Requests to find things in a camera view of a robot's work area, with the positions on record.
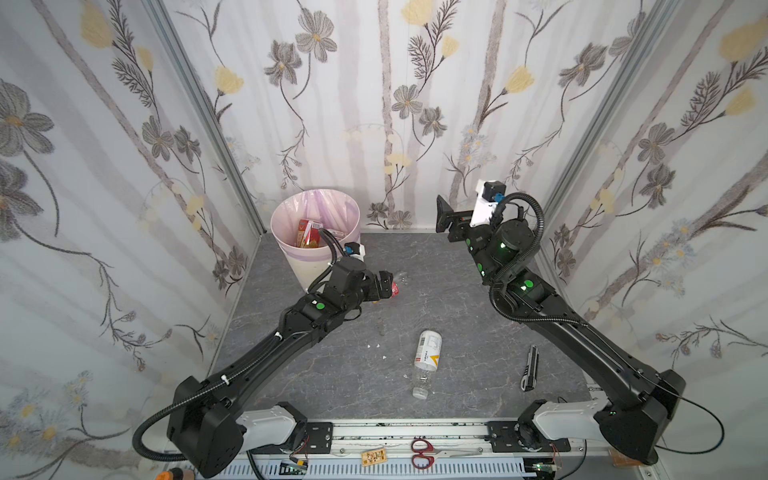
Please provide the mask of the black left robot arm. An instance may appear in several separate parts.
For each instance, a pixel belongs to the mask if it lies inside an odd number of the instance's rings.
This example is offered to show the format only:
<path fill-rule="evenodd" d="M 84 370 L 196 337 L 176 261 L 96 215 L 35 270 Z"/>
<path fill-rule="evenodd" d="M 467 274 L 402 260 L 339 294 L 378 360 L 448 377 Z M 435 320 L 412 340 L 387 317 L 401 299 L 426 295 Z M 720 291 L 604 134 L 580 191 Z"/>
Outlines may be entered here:
<path fill-rule="evenodd" d="M 241 422 L 249 399 L 284 366 L 347 322 L 365 302 L 389 299 L 394 276 L 374 273 L 327 231 L 330 265 L 295 304 L 287 307 L 273 332 L 222 370 L 199 381 L 183 380 L 170 405 L 135 430 L 133 450 L 158 462 L 190 462 L 205 478 L 221 473 L 241 452 L 256 448 L 253 427 Z"/>

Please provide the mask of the yellow tea bottle red label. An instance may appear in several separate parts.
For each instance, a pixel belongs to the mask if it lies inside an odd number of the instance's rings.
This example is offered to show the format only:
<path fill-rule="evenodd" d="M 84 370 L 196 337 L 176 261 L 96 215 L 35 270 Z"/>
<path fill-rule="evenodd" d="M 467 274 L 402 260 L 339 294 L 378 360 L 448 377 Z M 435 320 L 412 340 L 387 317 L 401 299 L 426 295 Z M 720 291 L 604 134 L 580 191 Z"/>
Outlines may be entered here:
<path fill-rule="evenodd" d="M 319 221 L 301 219 L 297 227 L 296 246 L 302 249 L 319 248 L 323 242 L 322 229 L 323 224 Z"/>

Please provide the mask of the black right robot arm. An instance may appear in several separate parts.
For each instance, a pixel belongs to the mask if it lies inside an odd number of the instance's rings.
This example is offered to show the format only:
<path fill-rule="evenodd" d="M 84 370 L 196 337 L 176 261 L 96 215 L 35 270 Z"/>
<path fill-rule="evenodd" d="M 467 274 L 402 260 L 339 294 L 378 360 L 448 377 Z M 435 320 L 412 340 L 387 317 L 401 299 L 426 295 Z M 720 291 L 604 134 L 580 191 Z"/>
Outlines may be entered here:
<path fill-rule="evenodd" d="M 517 418 L 517 441 L 535 450 L 560 439 L 607 443 L 644 465 L 658 462 L 660 440 L 684 402 L 685 380 L 631 356 L 583 319 L 527 265 L 545 229 L 540 204 L 516 192 L 480 197 L 472 210 L 456 211 L 436 199 L 436 225 L 451 242 L 465 244 L 493 309 L 556 346 L 603 391 L 599 400 L 535 400 Z"/>

